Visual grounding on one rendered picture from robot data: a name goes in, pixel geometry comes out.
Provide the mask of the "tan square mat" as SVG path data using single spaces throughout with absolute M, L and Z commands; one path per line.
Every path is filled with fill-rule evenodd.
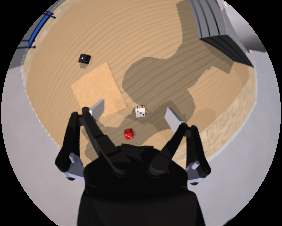
M 101 98 L 105 99 L 105 111 L 98 119 L 127 108 L 108 62 L 84 75 L 71 88 L 81 108 L 91 108 Z

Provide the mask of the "white die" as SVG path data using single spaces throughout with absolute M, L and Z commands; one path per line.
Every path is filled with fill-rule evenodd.
M 144 105 L 135 106 L 135 110 L 136 110 L 136 117 L 146 116 Z

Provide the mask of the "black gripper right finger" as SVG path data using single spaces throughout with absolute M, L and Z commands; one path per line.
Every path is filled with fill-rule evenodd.
M 175 134 L 152 159 L 149 165 L 149 172 L 158 176 L 165 171 L 184 136 L 186 137 L 185 170 L 188 174 L 187 182 L 191 185 L 197 185 L 211 173 L 211 168 L 204 155 L 198 128 L 195 125 L 188 127 L 170 107 L 167 107 L 165 119 Z

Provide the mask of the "black die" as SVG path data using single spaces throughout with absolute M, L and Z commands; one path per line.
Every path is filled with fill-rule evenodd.
M 89 64 L 91 56 L 87 54 L 81 54 L 79 58 L 79 63 Z

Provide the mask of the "red die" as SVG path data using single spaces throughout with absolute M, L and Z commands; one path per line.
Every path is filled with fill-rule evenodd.
M 128 139 L 133 139 L 133 138 L 134 138 L 134 133 L 133 133 L 132 128 L 130 128 L 130 129 L 125 129 L 125 131 L 124 131 L 124 136 L 125 136 L 126 140 L 128 140 Z

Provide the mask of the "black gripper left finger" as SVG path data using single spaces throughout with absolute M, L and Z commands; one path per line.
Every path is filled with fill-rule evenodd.
M 83 107 L 82 114 L 71 113 L 63 146 L 55 160 L 57 168 L 70 181 L 75 179 L 85 181 L 83 176 L 85 167 L 80 159 L 80 126 L 84 126 L 98 157 L 104 155 L 117 174 L 125 175 L 130 171 L 130 159 L 114 145 L 107 135 L 102 133 L 96 124 L 104 112 L 104 100 L 100 99 L 91 108 Z

